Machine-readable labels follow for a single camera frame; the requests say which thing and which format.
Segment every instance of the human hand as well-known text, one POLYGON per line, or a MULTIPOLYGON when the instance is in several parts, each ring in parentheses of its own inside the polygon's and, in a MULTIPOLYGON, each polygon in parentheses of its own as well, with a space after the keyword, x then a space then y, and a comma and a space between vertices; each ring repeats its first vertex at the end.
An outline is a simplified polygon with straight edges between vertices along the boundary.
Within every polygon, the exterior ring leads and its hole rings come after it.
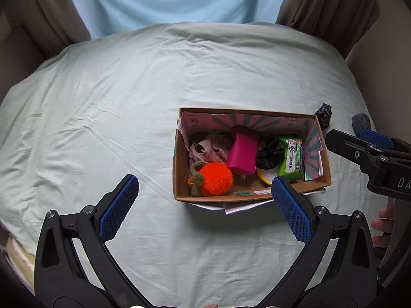
MULTIPOLYGON (((380 209, 378 213, 380 219, 373 219, 371 227, 385 233, 393 232, 394 225, 394 205, 390 205, 385 209, 380 209)), ((374 236, 373 244, 378 248, 387 248, 390 243, 391 235, 374 236)))

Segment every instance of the cardboard box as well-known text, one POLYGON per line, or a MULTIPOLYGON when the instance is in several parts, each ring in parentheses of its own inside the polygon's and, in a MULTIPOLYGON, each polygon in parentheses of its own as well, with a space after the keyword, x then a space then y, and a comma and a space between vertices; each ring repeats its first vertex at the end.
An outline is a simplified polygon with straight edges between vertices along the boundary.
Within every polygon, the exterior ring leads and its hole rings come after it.
POLYGON ((319 172, 322 173, 322 176, 309 181, 298 181, 292 183, 292 186, 297 192, 305 193, 331 185, 327 148, 315 115, 255 110, 181 108, 177 121, 173 158, 173 193, 175 200, 188 203, 229 203, 272 198, 270 188, 256 174, 246 176, 245 179, 234 175, 234 186, 228 195, 218 197, 190 196, 190 188, 187 183, 191 177, 188 157, 188 147, 192 142, 190 137, 193 137, 198 132, 204 132, 205 134, 211 132, 211 126, 215 127, 216 123, 221 127, 217 130, 218 132, 229 132, 231 127, 242 125, 252 130, 253 126, 258 126, 256 129, 260 134, 268 135, 270 132, 276 135, 297 133, 303 138, 303 146, 305 145, 304 142, 309 140, 311 136, 310 145, 314 142, 314 148, 317 146, 315 150, 318 147, 320 149, 317 151, 319 153, 317 162, 319 163, 319 172))

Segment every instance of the orange pom-pom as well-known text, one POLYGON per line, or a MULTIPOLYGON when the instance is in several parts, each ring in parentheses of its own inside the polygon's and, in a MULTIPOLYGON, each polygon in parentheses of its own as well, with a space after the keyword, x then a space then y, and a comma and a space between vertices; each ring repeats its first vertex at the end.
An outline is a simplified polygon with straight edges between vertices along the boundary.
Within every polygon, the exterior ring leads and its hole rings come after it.
POLYGON ((200 187, 204 197, 224 195, 233 186, 233 174, 224 163, 207 163, 199 170, 199 173, 204 176, 200 187))

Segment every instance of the green wet wipes pack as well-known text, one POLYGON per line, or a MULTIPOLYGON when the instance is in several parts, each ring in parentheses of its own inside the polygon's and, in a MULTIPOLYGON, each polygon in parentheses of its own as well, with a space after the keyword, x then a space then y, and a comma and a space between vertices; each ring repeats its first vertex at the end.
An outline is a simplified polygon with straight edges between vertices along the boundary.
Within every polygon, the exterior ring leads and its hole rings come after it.
POLYGON ((304 179, 303 141, 297 136, 279 136, 278 140, 285 150, 285 158, 280 163, 278 175, 288 180, 304 179))

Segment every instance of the pink case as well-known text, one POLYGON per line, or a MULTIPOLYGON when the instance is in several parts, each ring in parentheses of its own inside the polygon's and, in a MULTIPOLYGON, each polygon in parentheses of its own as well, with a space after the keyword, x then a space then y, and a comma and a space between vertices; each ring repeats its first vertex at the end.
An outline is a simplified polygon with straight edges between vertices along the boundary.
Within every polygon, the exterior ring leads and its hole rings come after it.
POLYGON ((258 134, 242 126, 235 126, 231 129, 231 135, 234 143, 227 156, 227 167, 237 175, 255 173, 258 134))

